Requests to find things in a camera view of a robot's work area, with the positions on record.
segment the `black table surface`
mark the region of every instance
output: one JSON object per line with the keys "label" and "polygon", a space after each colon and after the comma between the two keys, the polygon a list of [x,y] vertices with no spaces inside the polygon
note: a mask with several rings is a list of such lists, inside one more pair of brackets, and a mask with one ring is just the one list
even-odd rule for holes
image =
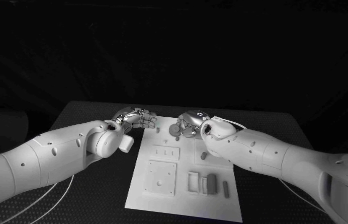
{"label": "black table surface", "polygon": [[[312,149],[295,118],[291,114],[278,112],[72,101],[51,130],[94,120],[110,120],[118,110],[128,106],[154,111],[159,116],[174,118],[189,110],[203,110],[282,141]],[[136,139],[130,153],[117,150],[110,158],[91,164],[75,175],[65,198],[36,223],[238,223],[125,209],[143,133],[144,129],[133,129],[128,133]],[[289,191],[278,178],[251,172],[239,166],[235,166],[235,177],[243,223],[334,223],[330,216]],[[58,183],[36,205],[8,223],[35,221],[59,201],[69,183],[71,178]],[[0,221],[23,210],[51,187],[28,191],[0,203]],[[318,206],[310,195],[295,186],[291,187]]]}

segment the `robotic hand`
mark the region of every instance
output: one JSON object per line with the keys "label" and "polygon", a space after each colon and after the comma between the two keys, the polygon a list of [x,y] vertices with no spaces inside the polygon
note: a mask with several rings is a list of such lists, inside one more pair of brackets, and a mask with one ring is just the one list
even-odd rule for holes
{"label": "robotic hand", "polygon": [[0,202],[64,181],[118,148],[127,153],[134,139],[125,133],[133,128],[156,128],[154,116],[154,112],[127,107],[113,120],[46,132],[0,154]]}
{"label": "robotic hand", "polygon": [[213,156],[298,186],[335,223],[348,224],[348,154],[327,154],[288,144],[199,110],[179,117],[177,126],[184,137],[203,139]]}

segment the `dark wall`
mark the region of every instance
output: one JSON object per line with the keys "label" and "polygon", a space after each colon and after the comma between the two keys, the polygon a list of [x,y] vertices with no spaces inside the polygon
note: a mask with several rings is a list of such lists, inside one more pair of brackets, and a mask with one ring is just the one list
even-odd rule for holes
{"label": "dark wall", "polygon": [[345,140],[343,0],[3,0],[2,9],[0,101],[28,112],[29,137],[84,100],[288,112],[318,150]]}

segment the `table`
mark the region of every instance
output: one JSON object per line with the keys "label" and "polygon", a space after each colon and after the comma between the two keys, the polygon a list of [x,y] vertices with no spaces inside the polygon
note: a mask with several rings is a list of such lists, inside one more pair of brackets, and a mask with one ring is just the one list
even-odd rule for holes
{"label": "table", "polygon": [[[51,130],[94,120],[108,120],[118,110],[128,106],[151,110],[159,116],[166,117],[179,117],[192,109],[203,110],[282,141],[312,149],[295,118],[291,114],[278,112],[72,101]],[[95,162],[75,175],[62,202],[36,223],[233,223],[124,208],[143,133],[144,129],[133,129],[128,133],[136,139],[130,153],[117,150],[110,158]],[[235,177],[243,223],[334,223],[330,216],[298,198],[279,179],[238,166]],[[31,223],[39,218],[61,199],[69,182],[71,178],[62,181],[41,202],[9,223]],[[299,188],[291,184],[289,186],[311,203],[317,204]],[[28,191],[0,203],[0,220],[25,209],[49,188],[51,186]]]}

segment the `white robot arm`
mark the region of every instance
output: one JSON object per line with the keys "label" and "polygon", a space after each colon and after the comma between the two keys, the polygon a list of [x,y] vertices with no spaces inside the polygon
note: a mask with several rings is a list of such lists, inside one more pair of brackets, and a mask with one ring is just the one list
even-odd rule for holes
{"label": "white robot arm", "polygon": [[192,110],[177,125],[183,136],[205,140],[213,156],[298,186],[335,223],[348,224],[348,154],[310,150],[251,129],[238,131],[232,123]]}
{"label": "white robot arm", "polygon": [[131,128],[156,128],[156,113],[124,108],[110,121],[92,121],[44,133],[0,154],[0,202],[49,186],[108,158],[120,148],[130,151]]}

